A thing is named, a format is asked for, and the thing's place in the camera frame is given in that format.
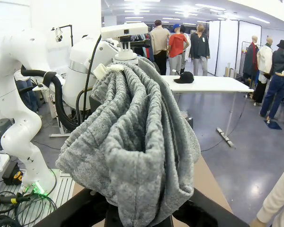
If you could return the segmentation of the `person's left hand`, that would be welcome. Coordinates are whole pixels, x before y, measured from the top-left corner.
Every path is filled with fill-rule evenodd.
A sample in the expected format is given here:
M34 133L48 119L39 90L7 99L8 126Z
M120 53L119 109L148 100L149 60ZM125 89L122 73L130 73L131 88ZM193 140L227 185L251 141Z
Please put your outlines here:
M250 227L266 227L266 223L261 222L258 218L254 218L249 224Z

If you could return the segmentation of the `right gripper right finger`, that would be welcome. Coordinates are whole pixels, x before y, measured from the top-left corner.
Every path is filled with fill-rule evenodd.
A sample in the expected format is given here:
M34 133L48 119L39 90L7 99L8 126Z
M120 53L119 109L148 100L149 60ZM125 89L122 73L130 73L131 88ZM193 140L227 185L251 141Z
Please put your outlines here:
M186 201L180 208L173 212L172 216L179 221L193 220L193 205L192 201Z

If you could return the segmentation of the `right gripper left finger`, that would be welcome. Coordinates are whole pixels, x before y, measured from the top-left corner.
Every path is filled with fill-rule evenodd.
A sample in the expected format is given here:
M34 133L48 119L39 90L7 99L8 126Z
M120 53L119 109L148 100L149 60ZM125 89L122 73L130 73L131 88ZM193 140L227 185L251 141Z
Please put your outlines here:
M104 227L123 227L119 218L118 207L113 205L108 206Z

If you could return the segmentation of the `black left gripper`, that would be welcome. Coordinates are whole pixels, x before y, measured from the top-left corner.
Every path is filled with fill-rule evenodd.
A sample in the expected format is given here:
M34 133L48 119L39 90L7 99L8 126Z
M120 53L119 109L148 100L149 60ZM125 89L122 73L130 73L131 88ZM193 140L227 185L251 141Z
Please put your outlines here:
M90 111L95 112L96 109L101 106L101 103L94 99L92 95L89 96Z

